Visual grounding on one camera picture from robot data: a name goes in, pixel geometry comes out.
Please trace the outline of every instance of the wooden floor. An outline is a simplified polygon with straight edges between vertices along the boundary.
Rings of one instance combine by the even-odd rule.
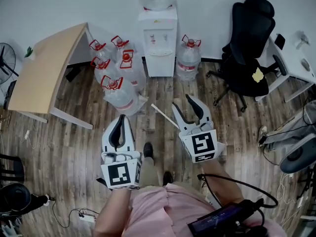
[[[193,119],[193,110],[186,101],[185,94],[197,96],[205,102],[211,111],[218,141],[227,145],[221,155],[226,171],[235,179],[242,180],[276,196],[281,171],[267,162],[257,148],[258,129],[265,124],[268,130],[274,129],[295,114],[302,107],[306,94],[285,104],[284,97],[293,93],[301,82],[290,79],[263,101],[256,103],[253,98],[245,97],[248,108],[240,112],[238,96],[229,93],[213,107],[213,101],[224,90],[221,79],[205,78],[208,70],[215,70],[218,64],[202,63],[197,80],[180,82],[174,78],[149,78],[143,95],[148,101],[141,112],[130,118],[136,139],[136,149],[142,151],[146,141],[154,146],[155,163],[160,174],[164,170],[174,171],[175,179],[191,183],[200,189],[197,174],[201,169],[192,164],[186,156],[178,138],[177,130],[150,106],[156,104],[169,117],[173,118],[171,103],[175,101],[182,107],[185,116]],[[21,142],[26,131],[33,130],[30,118],[13,112],[9,128],[3,134],[5,154],[19,156],[25,166],[28,189],[37,195],[50,194],[56,197],[54,208],[58,220],[68,223],[68,214],[73,208],[87,207],[99,212],[104,206],[110,191],[96,179],[102,177],[101,136],[107,125],[118,116],[115,109],[102,99],[101,87],[94,79],[91,68],[83,71],[69,83],[63,79],[56,107],[93,124],[93,130],[87,130],[70,124],[53,115],[48,115],[48,124],[35,121],[39,141],[32,150],[28,141]],[[34,143],[34,131],[30,137]],[[298,188],[295,174],[292,182],[286,184],[286,200],[295,198]],[[260,197],[256,191],[242,188],[245,198],[255,200]],[[284,223],[294,212],[296,205],[281,202],[276,209],[266,209],[265,215]],[[289,236],[296,227],[293,220],[284,226]],[[22,232],[24,236],[91,236],[93,225],[81,221],[78,214],[70,216],[70,227],[58,226],[50,207],[42,207],[23,216]]]

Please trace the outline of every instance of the chair armrest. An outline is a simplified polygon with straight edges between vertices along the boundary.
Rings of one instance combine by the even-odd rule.
[[[274,60],[276,61],[277,68],[280,69],[281,74],[283,76],[286,76],[287,72],[286,72],[285,66],[284,66],[283,62],[281,61],[281,59],[275,54],[272,56],[273,56]]]
[[[241,53],[241,50],[237,46],[233,45],[232,43],[230,44],[230,47],[231,47],[232,55],[234,59],[236,60],[236,62],[245,66],[246,63]]]

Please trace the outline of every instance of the khaki pants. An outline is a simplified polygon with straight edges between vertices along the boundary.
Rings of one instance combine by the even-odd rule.
[[[140,194],[145,191],[149,191],[155,188],[155,186],[160,186],[158,173],[154,166],[154,160],[151,157],[146,157],[143,160],[143,164],[140,170],[140,180],[139,184],[141,189],[135,194]],[[173,182],[172,184],[180,186],[190,193],[198,196],[201,200],[205,200],[205,196],[199,191],[195,190],[190,184],[183,182]]]

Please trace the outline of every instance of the white table leg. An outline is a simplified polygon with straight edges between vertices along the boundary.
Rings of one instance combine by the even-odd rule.
[[[33,114],[33,113],[20,112],[20,111],[18,111],[18,113],[23,114],[23,115],[25,115],[25,116],[28,116],[28,117],[30,117],[30,118],[32,118],[32,119],[38,120],[38,121],[40,121],[40,122],[47,123],[47,120],[46,120],[46,119],[41,118],[41,117],[39,117],[39,116],[36,116],[36,115]]]
[[[51,108],[50,113],[55,115],[55,116],[57,116],[57,117],[59,117],[59,118],[61,118],[61,119],[69,121],[70,123],[82,126],[84,128],[90,129],[90,130],[93,129],[93,125],[91,125],[91,124],[89,124],[87,122],[84,122],[84,121],[82,121],[82,120],[80,120],[78,118],[75,118],[74,116],[71,116],[68,113],[63,112],[63,111],[61,111],[60,109],[58,109],[56,107]]]
[[[277,78],[271,85],[269,85],[269,93],[270,94],[272,91],[274,91],[277,87],[279,87],[285,80],[287,80],[290,77],[289,74],[286,76],[280,76]],[[255,100],[258,102],[261,99],[263,99],[265,96],[260,96],[260,97],[255,97]]]
[[[284,99],[285,103],[291,101],[293,98],[297,97],[298,95],[302,94],[305,90],[307,90],[308,88],[312,87],[313,83],[309,82],[306,85],[304,85],[302,88],[298,89],[297,91],[295,91],[292,95],[286,97]]]

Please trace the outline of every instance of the white wall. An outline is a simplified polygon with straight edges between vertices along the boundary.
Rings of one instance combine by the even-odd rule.
[[[202,56],[221,58],[230,39],[231,10],[244,0],[177,0],[179,35],[202,39]],[[269,0],[275,8],[276,27],[285,36],[303,30],[312,46],[305,48],[316,67],[316,0]],[[92,35],[109,42],[120,35],[137,44],[138,0],[0,0],[0,42],[8,42],[23,57],[28,46],[67,27],[88,22]],[[82,62],[80,55],[73,63]]]

